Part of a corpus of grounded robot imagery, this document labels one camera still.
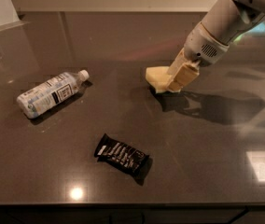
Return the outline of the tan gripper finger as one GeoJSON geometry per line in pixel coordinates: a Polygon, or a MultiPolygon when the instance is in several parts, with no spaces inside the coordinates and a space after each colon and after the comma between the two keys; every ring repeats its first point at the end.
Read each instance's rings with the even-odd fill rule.
{"type": "Polygon", "coordinates": [[[172,64],[169,66],[167,70],[167,74],[170,76],[175,76],[185,61],[186,61],[186,58],[185,58],[184,50],[181,49],[179,53],[177,54],[177,56],[175,57],[172,64]]]}
{"type": "Polygon", "coordinates": [[[199,76],[199,63],[184,62],[175,76],[172,76],[168,83],[168,88],[173,90],[180,87],[181,90],[199,76]]]}

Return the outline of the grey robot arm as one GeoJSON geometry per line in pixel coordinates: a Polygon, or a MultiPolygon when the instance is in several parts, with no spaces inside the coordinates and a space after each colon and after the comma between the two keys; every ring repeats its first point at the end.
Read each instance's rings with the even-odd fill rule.
{"type": "Polygon", "coordinates": [[[199,69],[216,63],[230,44],[265,18],[265,0],[217,0],[189,33],[184,47],[167,71],[166,90],[179,92],[199,69]]]}

